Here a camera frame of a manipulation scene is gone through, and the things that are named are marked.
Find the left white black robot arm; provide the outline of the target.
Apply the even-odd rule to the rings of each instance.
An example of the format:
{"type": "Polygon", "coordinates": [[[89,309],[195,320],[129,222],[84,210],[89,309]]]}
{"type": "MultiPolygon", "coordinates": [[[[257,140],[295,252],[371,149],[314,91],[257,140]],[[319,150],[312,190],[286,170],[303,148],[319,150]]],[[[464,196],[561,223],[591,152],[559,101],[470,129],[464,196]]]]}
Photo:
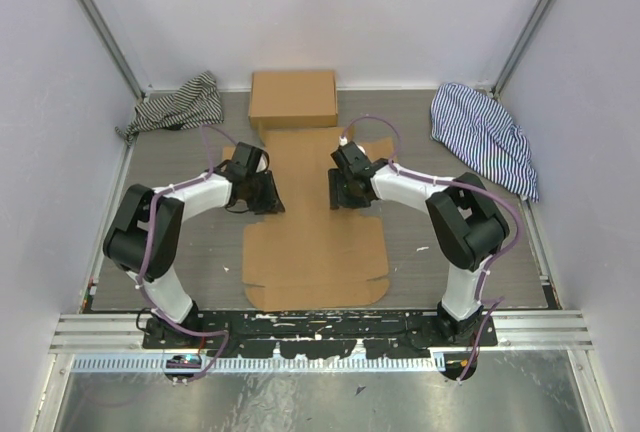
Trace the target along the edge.
{"type": "Polygon", "coordinates": [[[184,290],[174,262],[184,222],[210,210],[228,210],[239,201],[256,215],[283,213],[265,150],[239,142],[232,156],[177,184],[130,186],[103,241],[103,254],[127,273],[165,336],[181,349],[204,332],[195,300],[184,290]]]}

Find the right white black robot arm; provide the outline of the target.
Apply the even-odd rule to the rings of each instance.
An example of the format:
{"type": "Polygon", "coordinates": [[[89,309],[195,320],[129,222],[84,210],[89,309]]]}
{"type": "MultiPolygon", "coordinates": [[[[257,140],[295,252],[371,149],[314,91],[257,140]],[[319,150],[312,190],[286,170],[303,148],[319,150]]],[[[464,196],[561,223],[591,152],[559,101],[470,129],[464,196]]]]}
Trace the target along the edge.
{"type": "Polygon", "coordinates": [[[510,235],[496,200],[472,173],[442,178],[407,169],[390,159],[372,161],[353,141],[343,141],[331,158],[335,163],[328,171],[332,210],[362,209],[374,201],[387,201],[428,215],[449,263],[436,325],[447,344],[466,344],[474,336],[484,309],[482,294],[489,264],[510,235]]]}

